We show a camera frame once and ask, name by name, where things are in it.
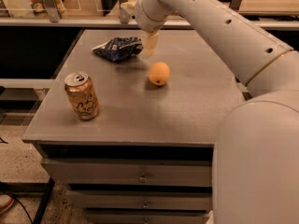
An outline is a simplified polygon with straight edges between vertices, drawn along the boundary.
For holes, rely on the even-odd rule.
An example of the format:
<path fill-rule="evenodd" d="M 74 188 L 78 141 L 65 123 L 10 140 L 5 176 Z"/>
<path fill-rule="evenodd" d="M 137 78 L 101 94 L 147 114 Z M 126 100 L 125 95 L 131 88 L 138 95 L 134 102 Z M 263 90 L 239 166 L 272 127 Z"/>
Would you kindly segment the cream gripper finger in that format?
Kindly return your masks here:
<path fill-rule="evenodd" d="M 159 34 L 158 33 L 144 33 L 141 36 L 141 42 L 143 46 L 142 57 L 144 59 L 152 56 L 156 50 L 156 46 L 158 43 Z"/>
<path fill-rule="evenodd" d="M 121 8 L 124 9 L 131 17 L 135 15 L 135 2 L 121 3 Z"/>

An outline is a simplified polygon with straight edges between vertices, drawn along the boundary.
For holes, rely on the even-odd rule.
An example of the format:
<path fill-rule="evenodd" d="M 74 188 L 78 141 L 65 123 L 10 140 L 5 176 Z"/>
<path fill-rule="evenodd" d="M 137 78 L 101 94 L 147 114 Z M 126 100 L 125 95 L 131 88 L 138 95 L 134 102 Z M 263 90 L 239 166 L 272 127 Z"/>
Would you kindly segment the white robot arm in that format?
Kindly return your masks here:
<path fill-rule="evenodd" d="M 177 12 L 252 96 L 218 132 L 214 224 L 299 224 L 299 52 L 218 0 L 138 0 L 121 8 L 148 36 Z"/>

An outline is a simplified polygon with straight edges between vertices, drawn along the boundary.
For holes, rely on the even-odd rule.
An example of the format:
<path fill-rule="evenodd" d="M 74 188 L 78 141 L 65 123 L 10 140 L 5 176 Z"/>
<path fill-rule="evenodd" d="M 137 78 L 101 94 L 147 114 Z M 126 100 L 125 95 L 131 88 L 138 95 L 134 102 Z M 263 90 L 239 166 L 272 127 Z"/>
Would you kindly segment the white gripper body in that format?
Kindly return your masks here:
<path fill-rule="evenodd" d="M 149 34 L 159 31 L 174 10 L 160 0 L 137 0 L 134 7 L 138 27 Z"/>

